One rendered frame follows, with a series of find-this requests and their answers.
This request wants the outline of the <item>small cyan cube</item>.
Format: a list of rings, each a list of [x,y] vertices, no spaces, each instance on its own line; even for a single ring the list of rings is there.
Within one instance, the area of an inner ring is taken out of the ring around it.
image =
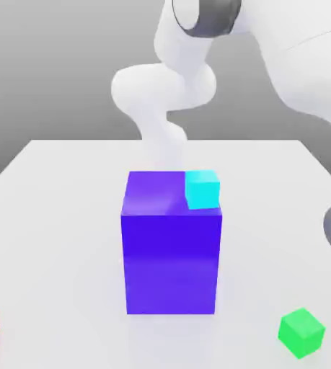
[[[185,198],[191,210],[219,207],[220,181],[214,170],[185,172]]]

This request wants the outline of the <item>small green cube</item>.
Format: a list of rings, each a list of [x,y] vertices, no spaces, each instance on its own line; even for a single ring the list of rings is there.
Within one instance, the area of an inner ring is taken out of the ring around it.
[[[297,358],[316,352],[322,345],[326,327],[305,308],[281,318],[278,339]]]

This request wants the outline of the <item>large purple box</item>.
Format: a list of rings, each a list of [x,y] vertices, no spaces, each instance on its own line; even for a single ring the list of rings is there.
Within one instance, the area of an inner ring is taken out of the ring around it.
[[[213,314],[221,206],[189,209],[184,171],[131,171],[120,217],[128,314]]]

